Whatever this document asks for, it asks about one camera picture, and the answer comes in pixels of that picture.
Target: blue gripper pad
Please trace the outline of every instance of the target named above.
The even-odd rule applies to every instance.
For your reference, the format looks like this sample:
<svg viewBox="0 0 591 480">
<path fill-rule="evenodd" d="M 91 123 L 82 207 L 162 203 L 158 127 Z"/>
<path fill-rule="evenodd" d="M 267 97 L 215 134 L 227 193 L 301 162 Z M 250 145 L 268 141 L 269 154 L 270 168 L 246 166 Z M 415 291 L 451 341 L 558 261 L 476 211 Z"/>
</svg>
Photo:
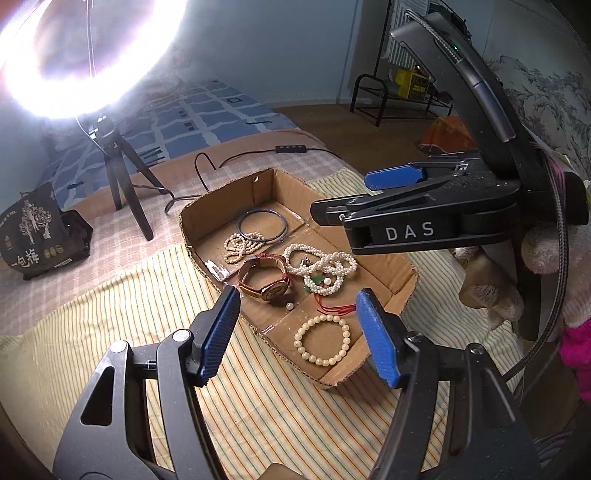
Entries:
<svg viewBox="0 0 591 480">
<path fill-rule="evenodd" d="M 394 388 L 400 378 L 400 371 L 396 363 L 397 351 L 386 328 L 384 328 L 380 312 L 371 303 L 368 293 L 363 290 L 357 294 L 355 305 L 357 317 L 378 375 L 390 388 Z"/>
<path fill-rule="evenodd" d="M 411 165 L 387 168 L 368 173 L 365 176 L 365 186 L 370 190 L 387 190 L 412 185 L 424 178 L 422 168 Z"/>
<path fill-rule="evenodd" d="M 236 321 L 240 315 L 240 294 L 238 290 L 232 288 L 232 291 L 225 299 L 222 296 L 220 296 L 213 309 L 208 312 L 215 314 L 216 318 L 201 348 L 201 363 L 197 376 L 204 384 L 217 375 L 230 342 L 230 337 L 236 326 Z"/>
</svg>

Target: blue patterned bedsheet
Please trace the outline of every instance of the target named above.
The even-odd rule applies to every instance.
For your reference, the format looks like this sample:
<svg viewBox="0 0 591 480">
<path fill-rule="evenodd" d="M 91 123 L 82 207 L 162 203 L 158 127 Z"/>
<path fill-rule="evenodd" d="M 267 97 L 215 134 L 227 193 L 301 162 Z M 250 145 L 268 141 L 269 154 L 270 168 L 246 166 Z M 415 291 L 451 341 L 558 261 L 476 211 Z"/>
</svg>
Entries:
<svg viewBox="0 0 591 480">
<path fill-rule="evenodd" d="M 285 115 L 212 80 L 159 100 L 152 109 L 121 123 L 120 128 L 151 167 L 235 138 L 297 127 Z M 125 163 L 130 174 L 137 172 L 127 158 Z M 103 154 L 90 140 L 61 152 L 46 168 L 39 185 L 46 181 L 53 184 L 63 209 L 109 184 Z"/>
</svg>

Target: white bead necklace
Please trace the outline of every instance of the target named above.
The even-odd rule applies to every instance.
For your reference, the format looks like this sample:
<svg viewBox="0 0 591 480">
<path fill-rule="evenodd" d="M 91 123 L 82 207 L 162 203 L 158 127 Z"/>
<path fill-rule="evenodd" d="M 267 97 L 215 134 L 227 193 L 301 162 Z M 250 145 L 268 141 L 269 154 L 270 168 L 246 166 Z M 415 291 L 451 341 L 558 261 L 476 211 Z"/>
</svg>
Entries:
<svg viewBox="0 0 591 480">
<path fill-rule="evenodd" d="M 337 353 L 335 356 L 329 358 L 328 360 L 316 357 L 314 355 L 310 355 L 310 353 L 306 352 L 306 347 L 301 343 L 303 336 L 310 329 L 310 327 L 320 322 L 335 322 L 338 323 L 343 329 L 343 344 L 340 346 L 340 352 Z M 351 333 L 349 332 L 349 325 L 347 325 L 347 320 L 342 319 L 338 315 L 320 315 L 318 317 L 314 317 L 313 319 L 308 320 L 301 326 L 301 328 L 294 335 L 294 346 L 297 348 L 298 353 L 304 360 L 308 360 L 311 364 L 328 367 L 336 365 L 343 359 L 345 355 L 347 355 L 347 350 L 349 350 L 349 345 L 351 343 L 350 337 Z"/>
<path fill-rule="evenodd" d="M 259 232 L 249 233 L 248 236 L 251 238 L 258 238 L 259 240 L 265 238 Z M 264 245 L 265 244 L 260 242 L 251 242 L 242 237 L 239 233 L 233 233 L 223 244 L 224 248 L 228 251 L 228 253 L 223 256 L 223 259 L 229 265 L 236 264 L 245 256 L 256 252 Z"/>
<path fill-rule="evenodd" d="M 305 265 L 302 263 L 298 267 L 294 267 L 290 264 L 290 257 L 295 251 L 303 251 L 319 257 L 320 259 L 310 265 Z M 325 254 L 322 250 L 309 245 L 291 244 L 285 249 L 283 256 L 285 257 L 285 269 L 288 273 L 304 277 L 304 285 L 306 285 L 313 293 L 317 293 L 318 295 L 325 297 L 337 293 L 343 285 L 345 276 L 357 270 L 357 261 L 355 260 L 355 257 L 353 257 L 351 254 L 348 254 L 347 252 L 334 252 L 331 254 Z M 349 266 L 345 268 L 341 263 L 341 260 L 348 262 Z M 317 285 L 314 280 L 310 278 L 310 275 L 315 272 L 334 275 L 336 280 L 330 286 Z"/>
</svg>

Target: black plastic bag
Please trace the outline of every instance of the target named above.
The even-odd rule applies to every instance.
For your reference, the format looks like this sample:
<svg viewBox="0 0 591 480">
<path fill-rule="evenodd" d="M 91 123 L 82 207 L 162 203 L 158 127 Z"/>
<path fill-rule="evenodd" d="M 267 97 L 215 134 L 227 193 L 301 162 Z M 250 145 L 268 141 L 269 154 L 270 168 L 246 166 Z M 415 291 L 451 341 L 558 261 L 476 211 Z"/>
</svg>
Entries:
<svg viewBox="0 0 591 480">
<path fill-rule="evenodd" d="M 77 211 L 60 210 L 49 182 L 0 215 L 0 254 L 25 280 L 87 258 L 91 238 Z"/>
</svg>

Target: tripod leg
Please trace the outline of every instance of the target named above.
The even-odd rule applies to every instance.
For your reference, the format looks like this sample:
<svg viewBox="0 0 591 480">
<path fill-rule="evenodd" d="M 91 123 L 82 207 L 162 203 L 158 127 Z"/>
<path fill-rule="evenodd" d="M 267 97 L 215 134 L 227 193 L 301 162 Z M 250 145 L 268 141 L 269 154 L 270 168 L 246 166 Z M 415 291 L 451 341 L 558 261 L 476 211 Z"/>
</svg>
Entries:
<svg viewBox="0 0 591 480">
<path fill-rule="evenodd" d="M 113 170 L 113 164 L 111 159 L 105 155 L 105 168 L 107 170 L 107 178 L 109 179 L 109 186 L 111 187 L 111 195 L 113 196 L 113 202 L 117 211 L 121 210 L 121 195 L 119 194 L 119 184 L 117 183 L 117 176 Z"/>
<path fill-rule="evenodd" d="M 144 177 L 155 187 L 159 187 L 161 189 L 165 188 L 156 178 L 156 175 L 152 173 L 152 171 L 148 168 L 148 166 L 144 163 L 138 153 L 134 150 L 134 148 L 129 144 L 129 142 L 124 139 L 123 137 L 119 137 L 118 139 L 119 145 L 121 146 L 121 150 L 127 156 L 128 159 L 131 160 L 139 172 L 141 172 Z"/>
<path fill-rule="evenodd" d="M 129 208 L 134 214 L 135 220 L 138 222 L 139 228 L 142 230 L 144 237 L 146 237 L 146 240 L 149 242 L 154 238 L 154 232 L 152 231 L 152 227 L 150 227 L 150 223 L 146 218 L 142 205 L 139 202 L 139 198 L 131 184 L 129 172 L 125 167 L 121 152 L 119 152 L 118 155 L 111 157 L 111 164 L 116 178 L 121 185 L 121 190 L 123 190 L 123 195 L 129 204 Z"/>
</svg>

